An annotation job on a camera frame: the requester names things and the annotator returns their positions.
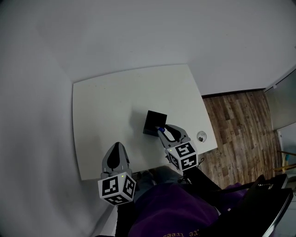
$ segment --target baseboard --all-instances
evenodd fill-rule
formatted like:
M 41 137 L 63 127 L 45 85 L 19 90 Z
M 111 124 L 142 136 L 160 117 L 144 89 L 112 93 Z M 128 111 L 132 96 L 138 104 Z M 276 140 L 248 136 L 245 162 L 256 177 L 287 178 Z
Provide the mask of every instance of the baseboard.
M 263 90 L 265 90 L 265 88 L 242 90 L 242 91 L 230 91 L 230 92 L 223 92 L 223 93 L 216 93 L 216 94 L 206 94 L 206 95 L 202 95 L 202 98 L 206 99 L 206 98 L 212 98 L 212 97 L 217 97 L 217 96 L 224 96 L 224 95 L 230 95 L 230 94 L 239 94 L 239 93 L 246 93 L 246 92 L 253 92 L 253 91 L 263 91 Z

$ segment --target black box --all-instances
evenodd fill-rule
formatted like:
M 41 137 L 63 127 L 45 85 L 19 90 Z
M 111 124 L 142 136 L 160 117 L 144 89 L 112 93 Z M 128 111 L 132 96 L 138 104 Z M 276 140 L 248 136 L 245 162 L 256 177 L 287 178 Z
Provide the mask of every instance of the black box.
M 166 121 L 166 114 L 148 110 L 143 133 L 158 137 L 156 126 L 164 128 L 166 125 Z

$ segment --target wooden floor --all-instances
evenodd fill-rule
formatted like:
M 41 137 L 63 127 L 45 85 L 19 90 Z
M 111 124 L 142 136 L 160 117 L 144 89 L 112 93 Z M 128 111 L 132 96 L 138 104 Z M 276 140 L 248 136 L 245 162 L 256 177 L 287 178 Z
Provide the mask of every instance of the wooden floor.
M 203 100 L 218 148 L 203 153 L 203 172 L 221 188 L 255 181 L 279 167 L 279 142 L 272 130 L 263 91 L 226 95 Z

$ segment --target gray pants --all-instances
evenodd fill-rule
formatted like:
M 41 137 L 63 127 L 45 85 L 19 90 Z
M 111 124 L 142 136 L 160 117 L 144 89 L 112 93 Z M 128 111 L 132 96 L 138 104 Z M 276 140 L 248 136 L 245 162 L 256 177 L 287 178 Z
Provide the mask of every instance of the gray pants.
M 139 191 L 135 192 L 134 202 L 141 197 L 146 191 L 154 186 L 153 180 L 159 183 L 178 183 L 180 174 L 170 169 L 168 166 L 161 166 L 154 169 L 154 174 L 144 171 L 141 179 L 137 182 Z

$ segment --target white table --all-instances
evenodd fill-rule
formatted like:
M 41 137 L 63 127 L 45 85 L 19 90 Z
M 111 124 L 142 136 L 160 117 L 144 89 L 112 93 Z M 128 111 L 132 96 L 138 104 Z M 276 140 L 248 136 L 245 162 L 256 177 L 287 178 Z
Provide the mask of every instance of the white table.
M 135 69 L 74 84 L 73 127 L 82 180 L 99 179 L 107 150 L 121 142 L 133 172 L 168 164 L 158 137 L 143 134 L 148 110 L 186 130 L 198 153 L 217 147 L 202 97 L 187 65 Z M 197 141 L 204 131 L 207 140 Z

